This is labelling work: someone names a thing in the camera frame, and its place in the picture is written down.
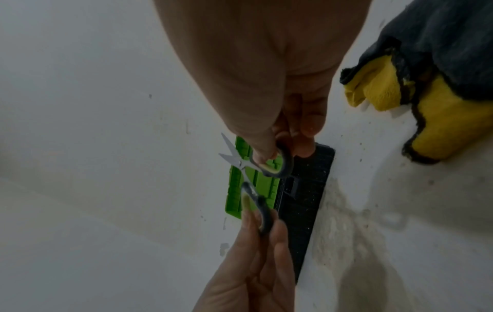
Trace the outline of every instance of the white floor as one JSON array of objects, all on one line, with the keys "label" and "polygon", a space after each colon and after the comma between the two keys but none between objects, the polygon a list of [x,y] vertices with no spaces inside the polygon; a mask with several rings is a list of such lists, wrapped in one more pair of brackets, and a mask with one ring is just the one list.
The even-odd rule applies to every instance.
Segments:
[{"label": "white floor", "polygon": [[[342,67],[408,0],[375,0]],[[226,129],[151,1],[0,3],[2,311],[190,311],[239,228]],[[493,137],[432,167],[400,155],[405,108],[350,108],[299,311],[493,310]]]}]

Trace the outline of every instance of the scissor handle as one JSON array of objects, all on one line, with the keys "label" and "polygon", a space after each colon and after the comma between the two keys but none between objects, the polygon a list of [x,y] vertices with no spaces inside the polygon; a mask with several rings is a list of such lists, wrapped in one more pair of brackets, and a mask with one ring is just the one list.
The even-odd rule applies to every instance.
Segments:
[{"label": "scissor handle", "polygon": [[264,176],[284,179],[289,177],[293,172],[293,155],[291,155],[291,150],[289,147],[282,144],[280,141],[276,142],[276,147],[282,157],[282,166],[280,169],[272,168],[266,163],[256,163],[253,160],[253,153],[250,154],[250,162],[259,167]]},{"label": "scissor handle", "polygon": [[257,206],[260,216],[262,217],[262,222],[258,227],[260,235],[265,235],[269,233],[272,229],[274,221],[272,220],[271,212],[269,206],[267,206],[266,198],[262,195],[258,195],[253,186],[248,182],[243,182],[241,184],[241,208],[250,209],[250,198],[253,200]]}]

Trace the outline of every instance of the scissor blade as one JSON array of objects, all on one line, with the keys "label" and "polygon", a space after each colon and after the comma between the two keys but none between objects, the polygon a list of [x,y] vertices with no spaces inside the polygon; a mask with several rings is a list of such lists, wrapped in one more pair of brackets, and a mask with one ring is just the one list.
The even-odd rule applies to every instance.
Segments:
[{"label": "scissor blade", "polygon": [[224,139],[224,142],[226,142],[227,148],[230,149],[231,155],[241,159],[240,153],[238,153],[238,151],[236,150],[235,145],[231,143],[231,141],[226,137],[226,135],[224,135],[224,133],[221,133],[221,135],[222,138]]},{"label": "scissor blade", "polygon": [[230,165],[232,166],[235,166],[236,168],[240,168],[241,167],[241,160],[235,156],[231,156],[231,155],[224,155],[224,154],[221,154],[219,153],[219,156],[222,157],[222,159],[226,160],[227,162],[230,163]]}]

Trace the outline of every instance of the yellow cloth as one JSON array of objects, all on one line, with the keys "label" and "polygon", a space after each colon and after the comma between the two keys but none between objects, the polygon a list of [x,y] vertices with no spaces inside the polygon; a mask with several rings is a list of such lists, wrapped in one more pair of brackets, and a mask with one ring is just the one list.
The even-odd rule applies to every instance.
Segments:
[{"label": "yellow cloth", "polygon": [[[420,82],[424,89],[412,104],[418,130],[403,148],[403,154],[411,160],[444,160],[493,129],[493,101],[463,100],[453,93],[441,74],[428,72],[420,77]],[[410,99],[415,93],[413,81],[398,77],[391,56],[368,62],[344,88],[351,106],[368,99],[378,111],[399,106],[403,88]]]}]

